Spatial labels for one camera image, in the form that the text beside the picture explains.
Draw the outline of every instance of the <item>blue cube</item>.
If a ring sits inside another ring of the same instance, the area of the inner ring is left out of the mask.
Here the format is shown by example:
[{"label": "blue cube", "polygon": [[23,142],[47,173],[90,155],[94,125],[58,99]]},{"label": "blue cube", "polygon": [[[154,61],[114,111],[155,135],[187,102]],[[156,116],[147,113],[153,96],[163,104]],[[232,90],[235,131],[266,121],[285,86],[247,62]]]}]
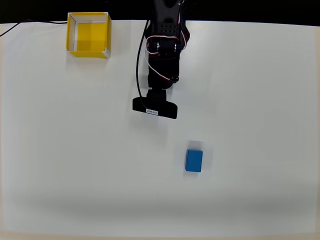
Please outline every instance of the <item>blue cube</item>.
[{"label": "blue cube", "polygon": [[202,154],[201,150],[186,150],[185,170],[187,172],[201,173]]}]

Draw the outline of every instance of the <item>white table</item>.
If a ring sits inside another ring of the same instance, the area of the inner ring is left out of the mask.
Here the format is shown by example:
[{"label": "white table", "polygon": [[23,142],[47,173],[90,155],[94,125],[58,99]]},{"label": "white table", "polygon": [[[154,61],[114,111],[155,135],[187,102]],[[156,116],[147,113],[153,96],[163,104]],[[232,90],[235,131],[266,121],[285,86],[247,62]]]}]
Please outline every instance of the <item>white table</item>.
[{"label": "white table", "polygon": [[[66,26],[24,23],[1,38],[3,229],[316,232],[316,28],[187,22],[180,81],[167,91],[173,120],[132,111],[144,24],[114,20],[108,60],[67,55]],[[140,62],[145,96],[143,54]],[[199,174],[184,171],[188,147],[203,150]]]}]

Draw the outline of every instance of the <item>black cable on table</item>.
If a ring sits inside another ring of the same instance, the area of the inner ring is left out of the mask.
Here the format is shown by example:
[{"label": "black cable on table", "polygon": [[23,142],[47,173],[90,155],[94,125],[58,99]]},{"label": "black cable on table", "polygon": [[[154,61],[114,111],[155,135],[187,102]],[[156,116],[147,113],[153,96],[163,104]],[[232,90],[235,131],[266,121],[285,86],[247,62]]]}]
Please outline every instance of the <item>black cable on table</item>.
[{"label": "black cable on table", "polygon": [[62,21],[62,22],[55,22],[55,21],[38,21],[38,20],[23,20],[18,22],[17,24],[13,25],[12,27],[10,27],[7,31],[5,31],[4,33],[0,34],[0,37],[2,37],[3,35],[5,35],[7,32],[11,31],[12,29],[14,29],[16,26],[18,26],[19,24],[22,23],[45,23],[45,24],[66,24],[67,21]]},{"label": "black cable on table", "polygon": [[138,49],[138,54],[137,54],[137,57],[136,57],[136,67],[135,67],[136,87],[137,87],[138,92],[139,92],[141,103],[145,108],[147,108],[147,107],[144,105],[144,102],[142,100],[143,98],[142,98],[141,91],[140,91],[140,86],[139,86],[138,68],[139,68],[139,58],[140,58],[141,47],[142,47],[142,43],[143,43],[145,35],[146,35],[146,30],[147,30],[148,23],[149,23],[149,20],[146,21],[145,26],[144,26],[141,42],[140,42],[139,49]]}]

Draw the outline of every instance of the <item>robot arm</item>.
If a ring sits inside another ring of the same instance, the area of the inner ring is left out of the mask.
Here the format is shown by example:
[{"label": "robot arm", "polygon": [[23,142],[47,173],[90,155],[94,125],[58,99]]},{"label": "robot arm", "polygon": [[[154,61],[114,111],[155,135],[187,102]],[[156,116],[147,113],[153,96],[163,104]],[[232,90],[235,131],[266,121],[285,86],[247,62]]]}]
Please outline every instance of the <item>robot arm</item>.
[{"label": "robot arm", "polygon": [[167,101],[166,89],[179,81],[180,53],[187,46],[190,33],[186,28],[182,9],[184,0],[153,0],[153,17],[145,28],[146,51],[148,53],[148,86],[146,97],[132,100],[132,109],[161,117],[176,119],[178,106]]}]

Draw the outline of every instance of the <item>yellow container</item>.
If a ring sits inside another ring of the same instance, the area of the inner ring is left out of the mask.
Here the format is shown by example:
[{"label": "yellow container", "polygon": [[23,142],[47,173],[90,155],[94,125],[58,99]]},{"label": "yellow container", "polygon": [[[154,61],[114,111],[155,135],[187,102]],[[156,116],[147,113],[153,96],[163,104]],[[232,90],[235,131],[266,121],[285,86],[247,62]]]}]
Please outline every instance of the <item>yellow container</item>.
[{"label": "yellow container", "polygon": [[69,12],[66,51],[81,58],[110,58],[112,20],[107,12]]}]

